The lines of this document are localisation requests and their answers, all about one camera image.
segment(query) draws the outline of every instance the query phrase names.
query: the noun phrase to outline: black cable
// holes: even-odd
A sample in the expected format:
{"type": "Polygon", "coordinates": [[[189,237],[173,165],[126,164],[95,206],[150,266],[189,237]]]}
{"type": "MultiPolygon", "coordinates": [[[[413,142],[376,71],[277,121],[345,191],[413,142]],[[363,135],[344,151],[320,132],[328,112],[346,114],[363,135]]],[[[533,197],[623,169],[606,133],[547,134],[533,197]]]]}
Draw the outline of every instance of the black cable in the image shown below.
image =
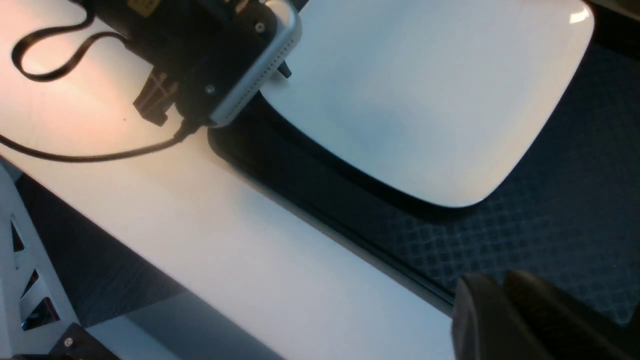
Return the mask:
{"type": "Polygon", "coordinates": [[[46,74],[31,74],[29,72],[26,72],[22,67],[22,59],[29,48],[46,38],[86,29],[91,26],[91,24],[93,24],[93,21],[95,20],[95,10],[93,9],[93,2],[91,2],[90,0],[84,0],[80,2],[80,5],[86,11],[86,19],[80,24],[71,26],[56,26],[53,28],[37,30],[28,34],[20,41],[18,41],[17,44],[15,44],[15,46],[13,47],[13,51],[11,52],[11,60],[13,62],[13,66],[15,66],[22,73],[22,75],[24,75],[29,80],[38,82],[54,81],[70,73],[80,63],[84,54],[86,54],[91,45],[93,45],[94,42],[98,41],[98,39],[110,37],[118,39],[123,44],[127,43],[127,38],[112,31],[103,31],[101,33],[96,33],[88,37],[80,45],[80,47],[78,47],[76,53],[71,56],[71,59],[69,59],[69,61],[67,61],[64,65],[57,68],[56,70],[53,70],[46,74]]]}
{"type": "MultiPolygon", "coordinates": [[[[71,56],[71,59],[67,61],[64,65],[59,67],[58,69],[48,72],[46,74],[31,74],[26,72],[22,67],[22,59],[24,58],[25,53],[29,48],[34,46],[37,42],[64,33],[70,33],[73,31],[79,31],[82,29],[88,28],[93,21],[95,20],[95,10],[93,9],[93,3],[90,0],[80,0],[76,1],[79,3],[86,11],[86,19],[82,21],[78,25],[71,26],[56,26],[54,28],[41,29],[38,31],[34,31],[20,41],[13,47],[13,51],[11,53],[11,59],[13,61],[13,65],[29,80],[37,81],[37,82],[48,82],[60,79],[67,74],[69,74],[82,60],[84,54],[86,54],[87,50],[93,45],[94,42],[98,41],[100,38],[111,37],[120,40],[123,44],[126,45],[127,39],[123,37],[121,34],[105,31],[101,33],[93,34],[88,37],[78,48],[76,53],[71,56]]],[[[102,161],[111,161],[111,160],[120,160],[126,158],[133,158],[135,156],[140,156],[144,154],[150,154],[152,152],[157,152],[160,150],[167,149],[171,146],[174,146],[181,141],[183,141],[187,136],[193,134],[200,127],[199,123],[183,120],[180,129],[176,132],[172,139],[169,139],[165,142],[157,143],[154,145],[149,145],[146,147],[141,147],[139,149],[116,152],[113,154],[103,154],[103,155],[90,155],[90,156],[71,156],[71,155],[59,155],[59,154],[51,154],[50,152],[40,151],[36,149],[32,149],[30,147],[26,147],[21,145],[13,140],[0,135],[0,143],[4,146],[7,146],[9,149],[13,149],[17,152],[21,152],[25,155],[32,156],[34,158],[39,158],[43,160],[51,160],[51,161],[60,161],[64,163],[97,163],[102,161]]]]}
{"type": "Polygon", "coordinates": [[[103,154],[103,155],[89,155],[89,156],[71,156],[71,155],[59,155],[59,154],[51,154],[50,152],[40,151],[36,149],[32,149],[30,147],[26,147],[21,145],[13,140],[0,135],[0,143],[4,146],[7,146],[9,149],[15,150],[17,152],[21,152],[25,155],[32,156],[34,158],[50,160],[50,161],[59,161],[63,163],[99,163],[104,161],[112,161],[112,160],[120,160],[126,158],[133,158],[135,156],[151,154],[152,152],[157,152],[160,150],[168,149],[171,146],[174,146],[181,141],[183,141],[187,136],[193,134],[200,128],[200,124],[197,122],[183,120],[180,129],[176,132],[172,139],[167,141],[157,143],[154,145],[149,145],[145,147],[141,147],[139,149],[115,152],[113,154],[103,154]]]}

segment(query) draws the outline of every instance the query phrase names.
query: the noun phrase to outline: white table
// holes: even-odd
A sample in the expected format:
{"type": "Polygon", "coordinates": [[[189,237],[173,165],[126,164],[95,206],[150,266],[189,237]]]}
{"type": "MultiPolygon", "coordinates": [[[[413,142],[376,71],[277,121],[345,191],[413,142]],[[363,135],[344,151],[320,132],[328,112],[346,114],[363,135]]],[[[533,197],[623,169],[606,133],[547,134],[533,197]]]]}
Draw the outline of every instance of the white table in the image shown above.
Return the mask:
{"type": "MultiPolygon", "coordinates": [[[[177,113],[158,128],[131,106],[151,66],[114,40],[98,42],[54,83],[13,68],[8,55],[21,36],[81,19],[62,0],[0,2],[2,134],[64,154],[171,136],[177,113]]],[[[37,45],[26,69],[57,67],[104,28],[37,45]]],[[[450,318],[236,172],[210,150],[205,131],[111,163],[53,163],[1,146],[0,155],[286,359],[453,358],[450,318]]]]}

